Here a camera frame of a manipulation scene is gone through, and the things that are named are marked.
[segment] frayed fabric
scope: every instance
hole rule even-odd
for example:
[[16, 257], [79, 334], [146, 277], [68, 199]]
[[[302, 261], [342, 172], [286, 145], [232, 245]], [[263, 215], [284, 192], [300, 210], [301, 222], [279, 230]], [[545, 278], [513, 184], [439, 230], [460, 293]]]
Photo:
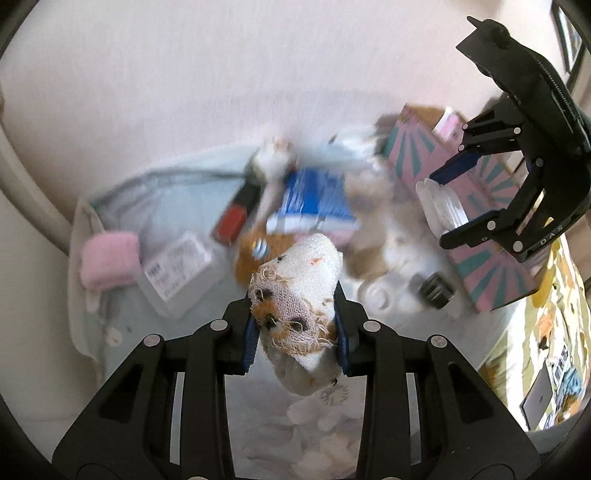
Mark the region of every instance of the frayed fabric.
[[340, 375], [333, 295], [342, 255], [317, 233], [260, 266], [248, 294], [261, 343], [283, 386], [311, 395]]

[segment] plush toy eye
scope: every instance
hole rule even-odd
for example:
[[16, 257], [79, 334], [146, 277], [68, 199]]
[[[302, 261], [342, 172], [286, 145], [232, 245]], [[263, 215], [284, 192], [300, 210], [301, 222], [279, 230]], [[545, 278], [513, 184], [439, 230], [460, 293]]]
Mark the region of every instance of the plush toy eye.
[[277, 325], [277, 317], [272, 313], [267, 313], [265, 315], [265, 327], [267, 330], [271, 330], [275, 325]]
[[302, 317], [296, 317], [290, 320], [290, 327], [296, 332], [305, 332], [308, 329], [308, 324]]
[[256, 291], [256, 299], [258, 301], [269, 300], [273, 296], [273, 292], [268, 288]]

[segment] striped pink box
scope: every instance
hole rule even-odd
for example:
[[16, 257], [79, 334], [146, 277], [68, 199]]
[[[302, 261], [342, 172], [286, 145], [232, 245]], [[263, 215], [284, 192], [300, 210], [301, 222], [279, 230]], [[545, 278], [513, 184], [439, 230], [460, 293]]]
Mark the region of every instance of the striped pink box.
[[[388, 138], [384, 155], [395, 175], [417, 198], [416, 183], [449, 160], [456, 152], [455, 146], [439, 140], [407, 105]], [[457, 193], [470, 220], [489, 210], [507, 207], [518, 190], [495, 155], [482, 157], [476, 167], [449, 186]], [[538, 256], [520, 264], [491, 241], [474, 248], [462, 245], [448, 254], [480, 312], [516, 301], [538, 288], [539, 280], [532, 273], [539, 270]]]

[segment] picture frame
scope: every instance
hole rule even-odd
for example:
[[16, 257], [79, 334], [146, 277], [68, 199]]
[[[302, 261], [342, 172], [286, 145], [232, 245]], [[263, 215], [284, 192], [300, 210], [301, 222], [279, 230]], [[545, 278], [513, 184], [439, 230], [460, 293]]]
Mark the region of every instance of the picture frame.
[[560, 49], [564, 60], [564, 69], [570, 74], [576, 67], [577, 60], [583, 52], [583, 40], [574, 25], [570, 22], [562, 8], [552, 3], [552, 16], [560, 39]]

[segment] white container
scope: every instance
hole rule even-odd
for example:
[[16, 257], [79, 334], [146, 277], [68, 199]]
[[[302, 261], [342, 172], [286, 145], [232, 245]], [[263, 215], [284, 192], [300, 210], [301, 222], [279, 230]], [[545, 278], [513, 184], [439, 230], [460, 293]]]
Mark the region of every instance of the white container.
[[229, 271], [224, 247], [186, 232], [142, 265], [140, 289], [159, 315], [179, 319]]

